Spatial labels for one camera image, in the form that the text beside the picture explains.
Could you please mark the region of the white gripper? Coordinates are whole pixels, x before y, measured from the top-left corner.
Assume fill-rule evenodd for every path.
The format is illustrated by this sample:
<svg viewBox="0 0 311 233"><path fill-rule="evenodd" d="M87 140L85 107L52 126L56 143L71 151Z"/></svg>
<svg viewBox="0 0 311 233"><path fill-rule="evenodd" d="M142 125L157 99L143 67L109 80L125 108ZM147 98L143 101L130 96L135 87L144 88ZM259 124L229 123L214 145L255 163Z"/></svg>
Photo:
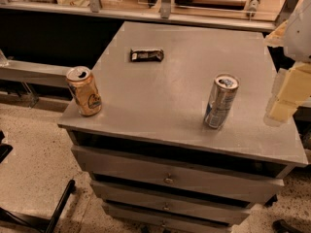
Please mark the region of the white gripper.
<svg viewBox="0 0 311 233"><path fill-rule="evenodd" d="M303 0L288 21L264 38L264 44L284 46L284 55L299 61L289 70L279 69L266 109L268 118L287 122L311 96L311 0Z"/></svg>

